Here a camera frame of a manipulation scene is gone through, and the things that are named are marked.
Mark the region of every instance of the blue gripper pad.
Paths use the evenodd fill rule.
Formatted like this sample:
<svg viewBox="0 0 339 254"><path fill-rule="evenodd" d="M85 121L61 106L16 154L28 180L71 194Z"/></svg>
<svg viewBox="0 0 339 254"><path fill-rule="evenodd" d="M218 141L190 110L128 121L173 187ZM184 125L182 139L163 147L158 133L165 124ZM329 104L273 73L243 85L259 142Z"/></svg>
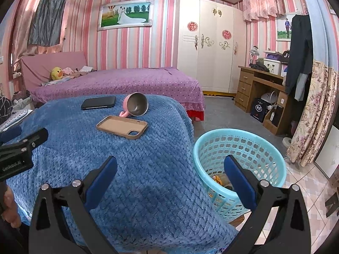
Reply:
<svg viewBox="0 0 339 254"><path fill-rule="evenodd" d="M21 127L15 126L0 134L0 143L6 143L21 135Z"/></svg>
<svg viewBox="0 0 339 254"><path fill-rule="evenodd" d="M115 157L109 157L104 162L104 167L99 169L100 173L92 182L86 192L86 202L84 207L87 211L96 208L104 196L107 188L111 184L118 170L118 164Z"/></svg>
<svg viewBox="0 0 339 254"><path fill-rule="evenodd" d="M224 170L235 192L238 194L243 206L254 211L257 207L256 191L250 184L249 180L242 173L242 171L244 171L247 175L253 175L252 172L242 169L240 164L232 155L229 155L225 158Z"/></svg>

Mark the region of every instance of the human hand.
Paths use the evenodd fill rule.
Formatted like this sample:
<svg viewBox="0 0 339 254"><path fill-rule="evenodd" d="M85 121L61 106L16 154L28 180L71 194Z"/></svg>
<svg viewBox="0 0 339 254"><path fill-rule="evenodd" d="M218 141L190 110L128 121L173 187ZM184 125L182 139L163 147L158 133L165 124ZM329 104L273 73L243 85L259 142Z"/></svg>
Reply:
<svg viewBox="0 0 339 254"><path fill-rule="evenodd" d="M7 191L3 197L7 209L2 213L1 216L4 220L9 222L13 228L18 228L21 226L21 218L18 213L17 203L14 201L13 191L9 186L7 186Z"/></svg>

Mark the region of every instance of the white wedding dress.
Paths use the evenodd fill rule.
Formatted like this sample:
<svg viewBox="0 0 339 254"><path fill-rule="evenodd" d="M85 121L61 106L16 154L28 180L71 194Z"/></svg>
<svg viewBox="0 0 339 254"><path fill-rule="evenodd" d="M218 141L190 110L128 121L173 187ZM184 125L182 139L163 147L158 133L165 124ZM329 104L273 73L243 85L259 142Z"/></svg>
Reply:
<svg viewBox="0 0 339 254"><path fill-rule="evenodd" d="M123 11L121 13L121 17L120 17L120 20L118 21L118 24L125 25L125 24L131 24L131 23L143 23L145 21L146 21L146 19L144 19L144 18L131 18L131 17L128 17L125 14L125 11Z"/></svg>

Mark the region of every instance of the brown phone case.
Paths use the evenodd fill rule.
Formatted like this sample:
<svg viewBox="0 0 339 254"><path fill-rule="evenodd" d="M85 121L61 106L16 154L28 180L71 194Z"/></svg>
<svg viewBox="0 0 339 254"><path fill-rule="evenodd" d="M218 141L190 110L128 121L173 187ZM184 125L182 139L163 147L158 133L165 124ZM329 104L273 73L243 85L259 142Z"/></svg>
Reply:
<svg viewBox="0 0 339 254"><path fill-rule="evenodd" d="M97 129L128 139L138 139L146 130L148 123L136 119L127 119L120 116L109 115L97 124Z"/></svg>

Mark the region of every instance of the purple bedspread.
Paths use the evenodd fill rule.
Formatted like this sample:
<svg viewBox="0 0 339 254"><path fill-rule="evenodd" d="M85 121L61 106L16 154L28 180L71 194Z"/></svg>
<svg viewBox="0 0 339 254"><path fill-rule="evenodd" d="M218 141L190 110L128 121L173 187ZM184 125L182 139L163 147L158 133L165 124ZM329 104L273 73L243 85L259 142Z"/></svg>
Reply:
<svg viewBox="0 0 339 254"><path fill-rule="evenodd" d="M119 69L86 74L69 81L38 87L31 91L34 101L50 100L81 95L130 94L141 92L172 97L186 111L204 111L204 97L197 80L174 68Z"/></svg>

